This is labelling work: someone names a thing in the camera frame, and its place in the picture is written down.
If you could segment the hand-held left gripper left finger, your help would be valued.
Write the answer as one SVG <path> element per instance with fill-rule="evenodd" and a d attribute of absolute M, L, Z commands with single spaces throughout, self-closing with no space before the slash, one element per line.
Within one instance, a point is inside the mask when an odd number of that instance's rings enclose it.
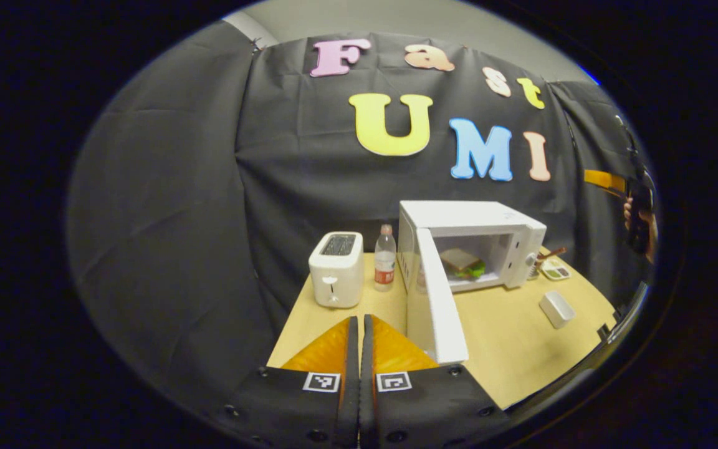
<path fill-rule="evenodd" d="M 228 432 L 259 448 L 353 448 L 360 369 L 356 317 L 343 319 L 281 367 L 259 367 L 222 408 Z"/>

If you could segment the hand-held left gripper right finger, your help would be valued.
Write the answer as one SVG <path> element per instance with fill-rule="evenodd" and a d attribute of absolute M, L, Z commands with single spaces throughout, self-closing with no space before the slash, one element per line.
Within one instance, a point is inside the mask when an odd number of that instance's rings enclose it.
<path fill-rule="evenodd" d="M 372 314 L 363 324 L 362 448 L 470 448 L 507 426 L 467 367 L 435 364 Z"/>

